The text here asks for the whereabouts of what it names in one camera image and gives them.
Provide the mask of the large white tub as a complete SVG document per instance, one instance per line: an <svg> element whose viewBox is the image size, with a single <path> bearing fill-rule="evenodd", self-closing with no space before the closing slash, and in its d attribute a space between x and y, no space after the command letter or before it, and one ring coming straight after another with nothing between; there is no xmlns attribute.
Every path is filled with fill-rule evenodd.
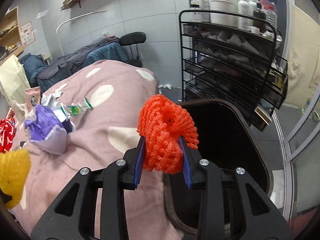
<svg viewBox="0 0 320 240"><path fill-rule="evenodd" d="M235 12L235 0L210 0L210 10L220 12ZM210 13L210 22L212 24L226 25L233 27L235 25L235 16L217 12Z"/></svg>

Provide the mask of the red patterned cloth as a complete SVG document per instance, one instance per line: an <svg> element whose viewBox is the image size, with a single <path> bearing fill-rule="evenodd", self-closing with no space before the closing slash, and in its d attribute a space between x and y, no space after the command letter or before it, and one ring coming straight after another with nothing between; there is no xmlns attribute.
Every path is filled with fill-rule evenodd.
<svg viewBox="0 0 320 240"><path fill-rule="evenodd" d="M9 152L12 147L12 142L15 137L15 120L14 118L1 119L0 125L0 152Z"/></svg>

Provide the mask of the purple plastic snack bag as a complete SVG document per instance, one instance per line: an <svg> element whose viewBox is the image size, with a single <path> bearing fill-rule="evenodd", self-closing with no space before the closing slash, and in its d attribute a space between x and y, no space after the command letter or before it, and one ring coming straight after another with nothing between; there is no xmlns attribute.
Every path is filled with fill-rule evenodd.
<svg viewBox="0 0 320 240"><path fill-rule="evenodd" d="M26 117L24 127L29 131L29 140L33 145L55 155L62 155L67 151L68 135L76 131L70 115L62 106L34 107Z"/></svg>

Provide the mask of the wooden cubby shelf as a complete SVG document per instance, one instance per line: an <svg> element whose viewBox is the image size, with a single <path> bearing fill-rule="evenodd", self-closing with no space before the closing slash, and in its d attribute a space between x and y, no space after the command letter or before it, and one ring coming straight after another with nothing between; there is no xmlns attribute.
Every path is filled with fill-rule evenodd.
<svg viewBox="0 0 320 240"><path fill-rule="evenodd" d="M24 47L20 37L18 7L9 10L1 20L1 64L11 55L19 56Z"/></svg>

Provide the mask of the pink snack bag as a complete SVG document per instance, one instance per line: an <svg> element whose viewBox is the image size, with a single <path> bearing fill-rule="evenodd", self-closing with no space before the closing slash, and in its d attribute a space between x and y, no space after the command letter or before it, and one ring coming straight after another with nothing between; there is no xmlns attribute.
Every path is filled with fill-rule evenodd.
<svg viewBox="0 0 320 240"><path fill-rule="evenodd" d="M25 89L25 100L27 111L30 112L34 107L41 104L41 89L34 87Z"/></svg>

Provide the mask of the cream cloth covered chair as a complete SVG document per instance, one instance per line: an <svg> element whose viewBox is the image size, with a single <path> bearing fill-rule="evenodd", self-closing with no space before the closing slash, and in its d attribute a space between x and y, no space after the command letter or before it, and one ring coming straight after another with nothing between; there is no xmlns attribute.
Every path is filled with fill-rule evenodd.
<svg viewBox="0 0 320 240"><path fill-rule="evenodd" d="M12 100L25 103L25 90L30 88L29 81L18 57L12 55L0 67L1 94L8 105Z"/></svg>

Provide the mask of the dark brown bottle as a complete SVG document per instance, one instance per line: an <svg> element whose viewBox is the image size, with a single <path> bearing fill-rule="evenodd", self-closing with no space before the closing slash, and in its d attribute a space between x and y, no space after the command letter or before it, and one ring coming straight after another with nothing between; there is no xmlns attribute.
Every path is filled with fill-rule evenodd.
<svg viewBox="0 0 320 240"><path fill-rule="evenodd" d="M266 14L263 11L260 2L257 3L256 9L253 10L253 17L258 18L260 20L266 20ZM260 33L264 33L266 31L266 25L261 21L253 20L253 26L259 28Z"/></svg>

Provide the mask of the pink polka dot bedspread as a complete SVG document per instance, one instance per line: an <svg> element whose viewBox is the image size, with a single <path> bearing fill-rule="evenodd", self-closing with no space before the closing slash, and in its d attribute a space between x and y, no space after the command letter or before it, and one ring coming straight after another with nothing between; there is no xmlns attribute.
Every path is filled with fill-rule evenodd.
<svg viewBox="0 0 320 240"><path fill-rule="evenodd" d="M26 233L60 191L83 167L99 170L137 146L137 123L146 100L158 92L152 71L120 61L102 60L48 89L62 89L61 103L81 103L92 109L75 116L76 130L68 135L67 151L47 153L30 142L31 169L20 203L13 214ZM144 171L138 189L125 192L127 228L131 239L182 239L165 211L163 174Z"/></svg>

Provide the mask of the black round stool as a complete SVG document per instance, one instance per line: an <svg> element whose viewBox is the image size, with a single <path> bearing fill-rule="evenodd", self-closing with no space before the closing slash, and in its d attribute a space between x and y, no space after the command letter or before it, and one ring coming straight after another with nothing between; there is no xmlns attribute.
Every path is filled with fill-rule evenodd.
<svg viewBox="0 0 320 240"><path fill-rule="evenodd" d="M125 63L132 65L134 67L139 67L139 68L143 67L142 58L139 55L138 45L143 44L145 41L146 41L146 34L141 31L132 32L120 38L119 44L122 47L129 46L131 56L132 56L132 59L125 61ZM136 57L134 57L133 55L132 45L136 46L136 52L137 52Z"/></svg>

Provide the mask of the massage bed with blue covers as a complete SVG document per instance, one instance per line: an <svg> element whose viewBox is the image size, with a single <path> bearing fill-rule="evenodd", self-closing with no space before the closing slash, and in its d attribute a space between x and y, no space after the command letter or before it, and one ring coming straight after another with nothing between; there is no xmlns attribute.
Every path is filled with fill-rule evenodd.
<svg viewBox="0 0 320 240"><path fill-rule="evenodd" d="M41 92L47 91L56 83L70 77L79 70L100 60L128 60L119 38L103 37L81 47L77 51L62 56L50 65L46 65L40 55L27 54L20 59L30 86L39 86Z"/></svg>

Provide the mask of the yellow foam fruit net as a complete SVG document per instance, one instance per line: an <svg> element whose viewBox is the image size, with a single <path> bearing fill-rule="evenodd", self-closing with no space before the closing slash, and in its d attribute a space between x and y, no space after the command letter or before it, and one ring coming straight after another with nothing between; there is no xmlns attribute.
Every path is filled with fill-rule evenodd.
<svg viewBox="0 0 320 240"><path fill-rule="evenodd" d="M7 209L12 209L21 201L30 168L30 154L26 148L1 153L1 191L11 197L5 203Z"/></svg>

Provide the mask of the dark brown trash bin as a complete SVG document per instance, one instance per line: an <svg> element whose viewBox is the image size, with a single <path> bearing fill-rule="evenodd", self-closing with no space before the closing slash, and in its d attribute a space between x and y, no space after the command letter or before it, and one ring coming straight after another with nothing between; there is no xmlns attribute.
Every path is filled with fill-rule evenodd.
<svg viewBox="0 0 320 240"><path fill-rule="evenodd" d="M221 99L180 103L192 117L202 158L225 171L242 167L270 196L273 175L239 108ZM196 239L201 191L187 188L183 174L164 174L165 210L183 239Z"/></svg>

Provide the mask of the wall poster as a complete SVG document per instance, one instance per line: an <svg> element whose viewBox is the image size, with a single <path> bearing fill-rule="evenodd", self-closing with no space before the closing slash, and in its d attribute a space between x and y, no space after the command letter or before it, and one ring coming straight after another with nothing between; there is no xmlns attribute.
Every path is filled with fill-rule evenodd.
<svg viewBox="0 0 320 240"><path fill-rule="evenodd" d="M20 33L21 44L24 48L35 42L36 38L31 21L19 26L18 29Z"/></svg>

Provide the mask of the orange foam fruit net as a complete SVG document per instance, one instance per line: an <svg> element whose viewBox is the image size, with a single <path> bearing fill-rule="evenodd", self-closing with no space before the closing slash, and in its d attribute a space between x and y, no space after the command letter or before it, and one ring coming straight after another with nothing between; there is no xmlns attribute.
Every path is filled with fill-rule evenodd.
<svg viewBox="0 0 320 240"><path fill-rule="evenodd" d="M181 172L183 152L179 138L184 137L187 146L195 150L199 144L197 128L190 114L162 94L153 95L144 103L137 132L145 138L143 168L149 172Z"/></svg>

